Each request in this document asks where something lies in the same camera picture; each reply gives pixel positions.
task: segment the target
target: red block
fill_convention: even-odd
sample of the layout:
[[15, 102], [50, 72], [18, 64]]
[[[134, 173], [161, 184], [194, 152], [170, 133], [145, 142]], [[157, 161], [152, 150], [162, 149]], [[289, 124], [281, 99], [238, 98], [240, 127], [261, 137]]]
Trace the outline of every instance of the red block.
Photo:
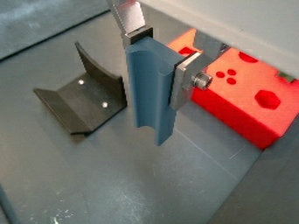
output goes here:
[[[188, 56], [194, 30], [172, 43]], [[208, 66], [213, 81], [208, 90], [193, 89], [190, 99], [206, 109], [256, 147], [262, 150], [285, 133], [299, 114], [299, 80], [288, 83], [277, 70], [230, 48]]]

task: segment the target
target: dark curved plastic piece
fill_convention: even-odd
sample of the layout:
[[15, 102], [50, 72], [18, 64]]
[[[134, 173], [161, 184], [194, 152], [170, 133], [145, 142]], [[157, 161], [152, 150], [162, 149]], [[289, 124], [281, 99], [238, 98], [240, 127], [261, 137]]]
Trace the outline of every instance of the dark curved plastic piece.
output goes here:
[[33, 90], [73, 135], [89, 134], [126, 106], [122, 78], [101, 67], [78, 43], [76, 47], [86, 72], [57, 91]]
[[176, 111], [169, 107], [173, 67], [182, 56], [152, 38], [125, 49], [136, 127], [154, 129], [154, 143], [173, 133]]

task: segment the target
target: gray floor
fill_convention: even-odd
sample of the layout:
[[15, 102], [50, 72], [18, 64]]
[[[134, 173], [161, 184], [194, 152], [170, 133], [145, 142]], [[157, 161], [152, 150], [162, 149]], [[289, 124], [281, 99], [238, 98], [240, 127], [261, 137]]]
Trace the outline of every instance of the gray floor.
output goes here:
[[0, 59], [108, 10], [105, 0], [0, 0]]
[[[188, 27], [146, 10], [168, 43]], [[110, 14], [0, 64], [0, 183], [19, 223], [206, 223], [260, 151], [190, 102], [154, 146], [128, 108], [89, 136], [69, 136], [33, 94], [82, 74], [73, 42], [114, 74], [126, 64]]]
[[209, 224], [299, 223], [299, 116], [261, 154]]

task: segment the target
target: metal bracket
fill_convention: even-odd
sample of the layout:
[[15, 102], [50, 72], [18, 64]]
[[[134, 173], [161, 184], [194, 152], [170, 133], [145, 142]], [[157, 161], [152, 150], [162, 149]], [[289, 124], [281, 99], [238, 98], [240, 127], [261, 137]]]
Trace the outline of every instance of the metal bracket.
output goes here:
[[178, 65], [174, 66], [172, 82], [170, 107], [177, 110], [190, 99], [192, 87], [205, 90], [212, 82], [212, 77], [202, 69], [228, 50], [214, 38], [196, 31], [193, 46], [202, 52], [194, 52]]
[[145, 25], [140, 3], [136, 0], [106, 0], [121, 31], [124, 48], [144, 37], [153, 37], [153, 28]]
[[86, 72], [57, 91], [33, 92], [70, 134], [88, 134], [126, 106], [122, 78], [109, 73], [76, 43]]

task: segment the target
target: screw head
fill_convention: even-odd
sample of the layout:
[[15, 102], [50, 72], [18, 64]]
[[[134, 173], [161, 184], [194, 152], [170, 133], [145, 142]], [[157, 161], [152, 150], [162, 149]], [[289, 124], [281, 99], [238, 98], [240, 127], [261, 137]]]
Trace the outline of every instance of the screw head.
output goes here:
[[192, 78], [190, 84], [197, 87], [200, 90], [205, 90], [212, 82], [212, 77], [204, 72], [197, 73]]
[[108, 103], [105, 101], [101, 103], [101, 107], [102, 107], [102, 109], [105, 109], [108, 107]]
[[78, 84], [80, 85], [84, 85], [84, 80], [78, 80]]

